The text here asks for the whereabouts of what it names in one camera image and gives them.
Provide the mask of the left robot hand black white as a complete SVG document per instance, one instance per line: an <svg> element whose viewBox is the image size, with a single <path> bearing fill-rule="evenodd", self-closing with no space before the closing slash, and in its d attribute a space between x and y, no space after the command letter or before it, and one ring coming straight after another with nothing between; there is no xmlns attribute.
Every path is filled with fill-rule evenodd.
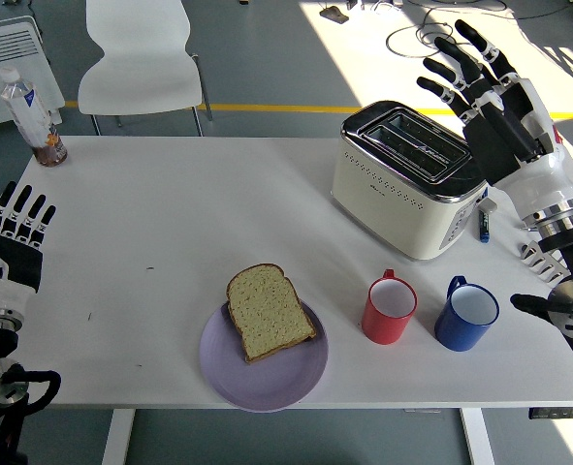
<svg viewBox="0 0 573 465"><path fill-rule="evenodd" d="M40 288L46 231L56 213L47 197L11 181L0 195L0 310L24 309Z"/></svg>

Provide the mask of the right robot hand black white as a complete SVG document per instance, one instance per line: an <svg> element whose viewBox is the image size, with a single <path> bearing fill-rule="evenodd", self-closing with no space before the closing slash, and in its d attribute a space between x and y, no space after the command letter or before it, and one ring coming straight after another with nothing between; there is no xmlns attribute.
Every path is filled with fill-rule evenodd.
<svg viewBox="0 0 573 465"><path fill-rule="evenodd" d="M437 50L454 65L425 59L425 67L446 82L419 77L418 85L461 120L480 172L490 186L506 193L527 228L573 228L567 151L533 84L467 22L459 19L455 28L481 57L475 59L451 40L437 37Z"/></svg>

